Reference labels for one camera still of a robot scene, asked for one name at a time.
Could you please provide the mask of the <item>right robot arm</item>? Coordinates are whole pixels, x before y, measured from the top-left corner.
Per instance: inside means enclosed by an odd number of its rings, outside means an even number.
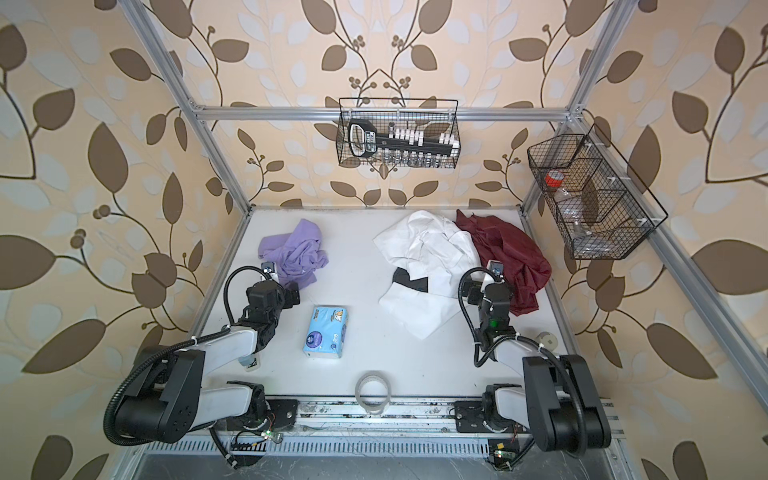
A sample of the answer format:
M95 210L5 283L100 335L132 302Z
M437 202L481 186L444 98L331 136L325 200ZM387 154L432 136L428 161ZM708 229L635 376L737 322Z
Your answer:
M512 471L537 447L582 458L612 443L610 422L586 360L558 355L516 330L509 320L511 287L502 275L472 267L460 278L457 301L473 341L473 365L493 361L519 373L522 383L494 384L481 400L484 425L493 432L524 432L516 450L490 454L491 465Z

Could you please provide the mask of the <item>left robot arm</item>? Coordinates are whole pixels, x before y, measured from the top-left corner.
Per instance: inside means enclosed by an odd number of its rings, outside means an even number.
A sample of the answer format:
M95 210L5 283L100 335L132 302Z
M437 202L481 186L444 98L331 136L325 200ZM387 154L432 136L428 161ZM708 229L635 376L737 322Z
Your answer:
M261 279L247 288L241 315L227 306L220 331L137 354L105 410L103 431L111 443L172 444L207 430L219 454L237 470L246 465L246 449L282 442L280 413L270 406L263 385L241 380L219 388L203 385L206 376L230 363L256 367L281 313L300 303L296 282L281 283L265 267L254 271Z

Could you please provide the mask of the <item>purple t-shirt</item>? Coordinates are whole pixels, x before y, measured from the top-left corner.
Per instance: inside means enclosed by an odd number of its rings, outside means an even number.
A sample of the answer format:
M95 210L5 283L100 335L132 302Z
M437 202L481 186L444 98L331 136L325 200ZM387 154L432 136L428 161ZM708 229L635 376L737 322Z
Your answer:
M315 272L328 264L327 253L322 249L322 232L307 219L301 219L291 233L264 237L258 255L263 261L274 263L281 284L293 282L299 290L315 283Z

